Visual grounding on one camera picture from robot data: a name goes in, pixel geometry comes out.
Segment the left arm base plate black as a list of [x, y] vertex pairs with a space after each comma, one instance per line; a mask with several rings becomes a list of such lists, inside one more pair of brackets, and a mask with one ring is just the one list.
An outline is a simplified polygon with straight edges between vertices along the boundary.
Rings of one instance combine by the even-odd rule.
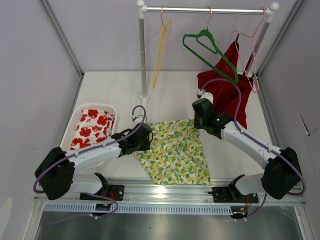
[[109, 185], [108, 187], [103, 186], [95, 196], [81, 193], [80, 200], [90, 200], [90, 201], [102, 201], [105, 198], [113, 199], [115, 201], [122, 201], [124, 198], [125, 186], [124, 185]]

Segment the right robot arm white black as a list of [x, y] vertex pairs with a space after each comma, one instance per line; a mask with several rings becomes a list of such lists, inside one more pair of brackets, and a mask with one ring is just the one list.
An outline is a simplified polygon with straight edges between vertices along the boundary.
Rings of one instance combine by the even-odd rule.
[[256, 138], [228, 114], [217, 114], [207, 98], [196, 100], [192, 108], [196, 128], [234, 145], [263, 169], [263, 173], [242, 174], [230, 182], [228, 196], [232, 201], [239, 202], [253, 193], [265, 193], [277, 200], [292, 194], [302, 178], [295, 150], [281, 149]]

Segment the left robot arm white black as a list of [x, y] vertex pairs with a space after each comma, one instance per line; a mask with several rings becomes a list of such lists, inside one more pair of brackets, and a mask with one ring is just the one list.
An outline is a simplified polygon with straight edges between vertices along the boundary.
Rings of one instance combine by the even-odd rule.
[[82, 171], [107, 160], [118, 159], [134, 152], [150, 149], [153, 132], [145, 123], [125, 129], [108, 139], [82, 149], [64, 151], [60, 147], [50, 150], [35, 170], [34, 188], [48, 200], [57, 200], [67, 193], [79, 193], [81, 200], [116, 199], [116, 192], [99, 172], [91, 175]]

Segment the lemon print skirt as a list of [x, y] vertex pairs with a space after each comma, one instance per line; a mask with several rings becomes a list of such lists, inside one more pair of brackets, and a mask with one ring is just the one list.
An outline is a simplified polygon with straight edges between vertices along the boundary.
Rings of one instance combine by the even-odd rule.
[[150, 149], [135, 153], [155, 185], [209, 185], [208, 163], [193, 119], [149, 123]]

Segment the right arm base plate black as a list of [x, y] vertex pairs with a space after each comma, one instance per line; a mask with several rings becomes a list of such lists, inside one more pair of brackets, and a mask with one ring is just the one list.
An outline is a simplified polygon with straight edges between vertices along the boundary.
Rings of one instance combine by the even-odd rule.
[[238, 190], [226, 186], [212, 187], [207, 193], [212, 196], [214, 203], [257, 204], [259, 202], [257, 193], [243, 195]]

